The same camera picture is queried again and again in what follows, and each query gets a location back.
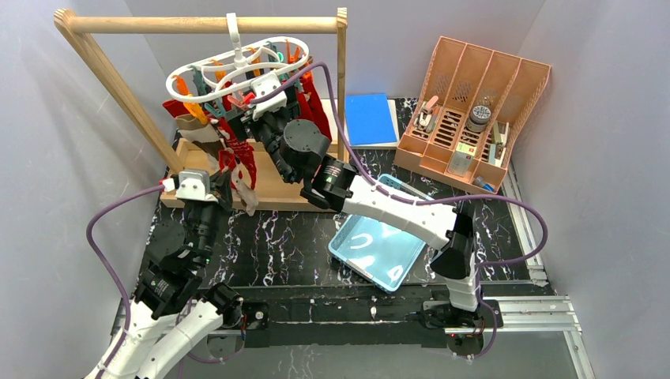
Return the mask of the beige sock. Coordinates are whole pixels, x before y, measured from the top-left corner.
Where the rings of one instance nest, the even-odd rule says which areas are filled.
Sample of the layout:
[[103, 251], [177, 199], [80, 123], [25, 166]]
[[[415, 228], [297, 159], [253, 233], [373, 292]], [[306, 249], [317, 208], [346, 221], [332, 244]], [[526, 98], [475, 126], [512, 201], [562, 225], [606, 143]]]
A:
[[244, 211], [252, 216], [257, 210], [258, 198], [255, 191], [243, 181], [241, 166], [241, 164], [236, 164], [231, 170], [231, 186], [241, 200]]

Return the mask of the white sock hanger with clips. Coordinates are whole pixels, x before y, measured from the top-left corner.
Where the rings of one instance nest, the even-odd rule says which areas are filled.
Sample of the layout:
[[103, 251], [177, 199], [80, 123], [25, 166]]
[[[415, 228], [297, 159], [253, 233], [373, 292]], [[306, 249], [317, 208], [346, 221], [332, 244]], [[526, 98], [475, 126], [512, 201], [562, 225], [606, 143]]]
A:
[[231, 94], [252, 92], [250, 81], [268, 72], [273, 71], [281, 82], [290, 73], [300, 71], [309, 60], [309, 47], [301, 39], [275, 36], [243, 46], [236, 14], [227, 14], [226, 21], [233, 49], [181, 66], [165, 82], [172, 99], [182, 102], [201, 120], [205, 119], [205, 113], [196, 111], [197, 105], [220, 104]]

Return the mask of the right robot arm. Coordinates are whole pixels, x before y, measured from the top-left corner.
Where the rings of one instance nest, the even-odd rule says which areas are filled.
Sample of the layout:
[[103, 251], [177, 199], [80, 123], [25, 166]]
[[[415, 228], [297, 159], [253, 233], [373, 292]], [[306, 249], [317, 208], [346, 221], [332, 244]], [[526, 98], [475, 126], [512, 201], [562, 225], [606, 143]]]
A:
[[330, 139], [306, 119], [284, 107], [254, 118], [253, 110], [232, 108], [221, 125], [237, 140], [261, 143], [286, 183], [300, 183], [300, 195], [320, 209], [366, 216], [421, 239], [435, 254], [433, 272], [446, 280], [449, 302], [432, 317], [435, 324], [480, 327], [481, 290], [476, 279], [475, 232], [471, 205], [422, 205], [331, 156]]

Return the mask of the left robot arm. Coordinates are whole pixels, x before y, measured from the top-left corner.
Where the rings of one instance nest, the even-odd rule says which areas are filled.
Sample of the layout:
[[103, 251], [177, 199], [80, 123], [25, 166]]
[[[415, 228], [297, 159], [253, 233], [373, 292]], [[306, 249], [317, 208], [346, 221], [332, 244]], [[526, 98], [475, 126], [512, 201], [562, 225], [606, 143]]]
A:
[[[231, 214], [231, 190], [237, 179], [230, 170], [214, 175], [180, 171], [157, 186], [107, 205], [90, 219], [87, 241], [119, 290], [125, 319], [89, 378], [164, 378], [210, 332], [225, 321], [242, 320], [243, 297], [227, 284], [207, 290], [188, 315], [180, 316], [202, 283], [198, 271], [211, 259], [220, 221]], [[183, 238], [152, 262], [129, 293], [96, 244], [93, 228], [110, 211], [156, 192], [175, 192], [183, 201]]]

